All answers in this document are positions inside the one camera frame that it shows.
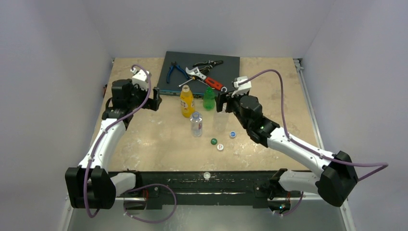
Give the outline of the white juice bottle cap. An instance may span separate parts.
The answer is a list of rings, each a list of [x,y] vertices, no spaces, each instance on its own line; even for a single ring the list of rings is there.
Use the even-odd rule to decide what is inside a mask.
[[[205,180],[210,179],[210,178],[211,178],[210,172],[205,172],[205,173],[203,173],[203,178],[204,178]]]

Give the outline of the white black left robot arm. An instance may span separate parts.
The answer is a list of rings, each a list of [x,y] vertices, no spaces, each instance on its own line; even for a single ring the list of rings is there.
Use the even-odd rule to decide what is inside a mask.
[[[113,82],[111,91],[94,143],[78,166],[65,172],[69,200],[74,208],[110,209],[121,194],[127,192],[137,197],[143,192],[143,183],[136,179],[135,172],[127,170],[111,177],[107,168],[134,110],[158,110],[162,102],[159,88],[143,89],[131,79],[120,79]]]

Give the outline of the orange juice bottle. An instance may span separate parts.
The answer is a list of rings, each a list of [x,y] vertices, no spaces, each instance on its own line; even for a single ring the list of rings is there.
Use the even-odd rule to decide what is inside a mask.
[[[183,85],[180,92],[181,113],[185,118],[190,118],[195,112],[194,97],[188,85]]]

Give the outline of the clear bottle white cap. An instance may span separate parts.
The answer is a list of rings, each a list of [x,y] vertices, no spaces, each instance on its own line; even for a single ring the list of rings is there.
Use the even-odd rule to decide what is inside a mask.
[[[228,121],[229,113],[226,113],[225,111],[222,112],[215,111],[213,118],[213,128],[217,132],[223,132],[227,127]]]

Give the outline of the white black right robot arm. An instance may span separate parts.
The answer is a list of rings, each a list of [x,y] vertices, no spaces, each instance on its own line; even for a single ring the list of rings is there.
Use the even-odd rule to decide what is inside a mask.
[[[325,202],[340,207],[358,183],[349,154],[332,154],[290,135],[278,123],[263,115],[255,96],[234,97],[232,92],[215,97],[218,112],[233,113],[252,141],[281,152],[307,167],[308,172],[285,170],[270,183],[271,192],[287,191],[318,194]]]

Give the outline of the clear bottle with label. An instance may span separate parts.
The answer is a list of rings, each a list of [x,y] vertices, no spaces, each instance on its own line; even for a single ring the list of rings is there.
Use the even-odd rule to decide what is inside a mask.
[[[195,111],[191,114],[191,133],[194,137],[200,137],[203,133],[203,119],[199,112]]]

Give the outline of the green plastic bottle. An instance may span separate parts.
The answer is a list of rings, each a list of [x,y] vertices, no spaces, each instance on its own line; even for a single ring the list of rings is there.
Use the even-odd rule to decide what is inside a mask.
[[[205,110],[210,111],[215,107],[215,93],[211,87],[207,87],[203,95],[203,107]]]

